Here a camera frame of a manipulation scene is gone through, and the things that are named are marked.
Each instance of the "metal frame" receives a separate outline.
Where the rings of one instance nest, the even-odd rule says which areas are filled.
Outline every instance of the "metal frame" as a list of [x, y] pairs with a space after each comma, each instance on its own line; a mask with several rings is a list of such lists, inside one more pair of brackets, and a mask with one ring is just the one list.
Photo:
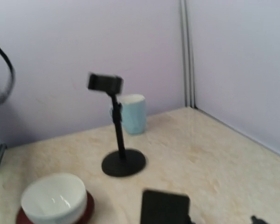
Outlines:
[[180, 0], [185, 106], [196, 108], [194, 59], [187, 6], [187, 0]]

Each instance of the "light blue cup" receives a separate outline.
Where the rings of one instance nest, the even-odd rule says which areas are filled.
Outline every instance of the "light blue cup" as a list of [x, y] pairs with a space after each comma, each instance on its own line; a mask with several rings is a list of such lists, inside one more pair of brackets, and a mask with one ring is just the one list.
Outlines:
[[141, 134], [146, 128], [146, 104], [145, 98], [139, 94], [122, 96], [119, 98], [122, 104], [122, 126], [129, 134]]

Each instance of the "marble countertop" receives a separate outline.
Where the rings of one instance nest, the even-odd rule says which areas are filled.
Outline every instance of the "marble countertop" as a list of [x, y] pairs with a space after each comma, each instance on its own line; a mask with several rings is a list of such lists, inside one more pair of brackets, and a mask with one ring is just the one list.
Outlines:
[[127, 178], [101, 170], [117, 148], [106, 126], [6, 151], [0, 167], [0, 224], [14, 224], [24, 189], [53, 172], [79, 176], [95, 198], [90, 224], [139, 224], [145, 188], [188, 194], [197, 224], [250, 224], [255, 214], [280, 224], [280, 157], [199, 111], [148, 118], [143, 135], [124, 133], [126, 147], [148, 164]]

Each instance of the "stand base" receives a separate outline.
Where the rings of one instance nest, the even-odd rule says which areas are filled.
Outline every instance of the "stand base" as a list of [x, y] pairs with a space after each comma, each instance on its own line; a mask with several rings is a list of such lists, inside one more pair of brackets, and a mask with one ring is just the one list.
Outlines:
[[140, 172], [145, 165], [145, 156], [140, 151], [126, 149], [125, 160], [120, 159], [118, 151], [108, 154], [103, 160], [102, 170], [109, 176], [124, 177]]

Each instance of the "black phone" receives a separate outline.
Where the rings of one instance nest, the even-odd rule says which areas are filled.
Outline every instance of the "black phone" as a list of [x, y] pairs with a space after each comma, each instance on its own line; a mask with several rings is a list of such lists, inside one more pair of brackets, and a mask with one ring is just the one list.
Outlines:
[[187, 224], [190, 198], [147, 189], [142, 195], [140, 224]]
[[121, 93], [123, 79], [119, 76], [107, 76], [91, 73], [89, 75], [88, 89], [106, 92], [110, 95]]

